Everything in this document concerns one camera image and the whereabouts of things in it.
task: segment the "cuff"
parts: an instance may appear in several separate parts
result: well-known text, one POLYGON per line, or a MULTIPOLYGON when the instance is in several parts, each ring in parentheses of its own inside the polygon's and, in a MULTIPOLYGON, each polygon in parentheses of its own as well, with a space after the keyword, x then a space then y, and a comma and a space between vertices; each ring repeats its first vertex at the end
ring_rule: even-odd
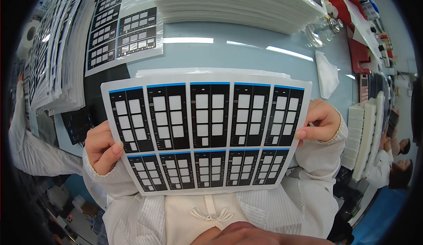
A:
POLYGON ((95 182, 101 184, 121 183, 121 182, 132 182, 132 179, 125 168, 124 162, 118 160, 114 168, 106 175, 97 174, 88 160, 87 151, 85 148, 82 151, 82 160, 84 163, 84 169, 87 171, 88 176, 95 182))

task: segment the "blue stripe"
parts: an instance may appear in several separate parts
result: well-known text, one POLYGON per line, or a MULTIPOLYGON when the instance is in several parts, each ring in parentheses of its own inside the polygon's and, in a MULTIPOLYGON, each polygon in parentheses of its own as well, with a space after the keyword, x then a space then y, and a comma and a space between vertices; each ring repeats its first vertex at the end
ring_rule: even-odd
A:
POLYGON ((263 149, 263 150, 289 150, 289 148, 281 148, 281 149, 263 149))
POLYGON ((261 87, 269 87, 270 84, 252 84, 252 83, 234 83, 234 84, 239 84, 239 85, 258 85, 261 87))
POLYGON ((213 150, 198 150, 194 151, 194 153, 212 153, 212 152, 225 152, 225 149, 213 149, 213 150))
POLYGON ((191 85, 195 85, 195 84, 230 84, 230 82, 192 82, 189 83, 191 85))
POLYGON ((124 88, 124 89, 117 89, 117 90, 111 90, 110 93, 116 93, 116 92, 123 92, 123 91, 129 91, 129 90, 135 90, 135 89, 142 89, 143 87, 130 87, 130 88, 124 88))
POLYGON ((191 153, 191 152, 180 152, 180 153, 159 153, 159 155, 165 155, 165 154, 182 154, 182 153, 191 153))
POLYGON ((304 88, 300 88, 300 87, 287 87, 284 85, 276 85, 276 84, 275 84, 275 87, 304 90, 304 88))
POLYGON ((143 154, 143 155, 130 155, 130 156, 126 156, 126 157, 128 157, 128 158, 136 158, 136 157, 145 157, 145 156, 156 156, 156 154, 155 153, 153 153, 153 154, 143 154))
POLYGON ((175 83, 175 84, 153 84, 153 85, 147 85, 147 88, 151 87, 170 87, 174 85, 185 85, 185 83, 175 83))
POLYGON ((243 150, 260 150, 260 149, 230 149, 229 151, 243 151, 243 150))

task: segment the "white tissue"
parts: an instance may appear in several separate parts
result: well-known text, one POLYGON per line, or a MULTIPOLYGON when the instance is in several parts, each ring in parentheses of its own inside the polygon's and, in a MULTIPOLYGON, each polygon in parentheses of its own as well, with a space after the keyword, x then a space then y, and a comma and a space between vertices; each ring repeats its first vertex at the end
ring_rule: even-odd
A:
POLYGON ((338 68, 329 63, 323 52, 316 51, 317 73, 319 75, 320 95, 329 99, 339 84, 338 68))

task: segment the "woman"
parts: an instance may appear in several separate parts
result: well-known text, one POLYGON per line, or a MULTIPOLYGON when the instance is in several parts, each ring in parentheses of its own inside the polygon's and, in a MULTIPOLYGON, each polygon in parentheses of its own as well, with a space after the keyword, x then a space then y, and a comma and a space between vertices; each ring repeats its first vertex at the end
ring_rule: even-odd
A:
POLYGON ((413 173, 411 160, 394 162, 391 149, 391 139, 382 134, 379 152, 376 155, 376 164, 365 178, 369 184, 377 188, 388 186, 389 189, 406 189, 413 173))
POLYGON ((310 102, 296 159, 303 168, 271 190, 141 196, 120 159, 108 122, 90 130, 84 168, 112 198, 103 219, 110 245, 332 244, 338 210, 332 178, 348 129, 327 102, 310 102))

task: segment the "striped white garment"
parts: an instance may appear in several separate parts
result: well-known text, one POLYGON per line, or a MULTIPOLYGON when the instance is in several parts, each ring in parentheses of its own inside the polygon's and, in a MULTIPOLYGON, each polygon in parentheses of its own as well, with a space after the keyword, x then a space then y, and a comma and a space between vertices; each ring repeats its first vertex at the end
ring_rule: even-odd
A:
POLYGON ((82 176, 81 158, 49 145, 26 129, 23 81, 16 86, 16 105, 8 138, 13 164, 19 170, 35 176, 82 176))
MULTIPOLYGON (((326 238, 338 211, 332 194, 335 183, 332 176, 340 165, 347 136, 348 128, 341 120, 330 141, 304 141, 304 145, 297 148, 297 162, 303 168, 296 173, 297 178, 284 177, 281 185, 272 190, 236 192, 247 220, 256 227, 273 232, 326 238)), ((92 168, 85 150, 83 159, 88 175, 112 198, 103 217, 110 245, 176 244, 177 239, 172 237, 174 232, 166 232, 165 219, 168 224, 174 220, 175 224, 181 225, 180 231, 190 232, 183 226, 191 224, 165 217, 164 195, 140 195, 121 160, 111 172, 102 176, 92 168)))

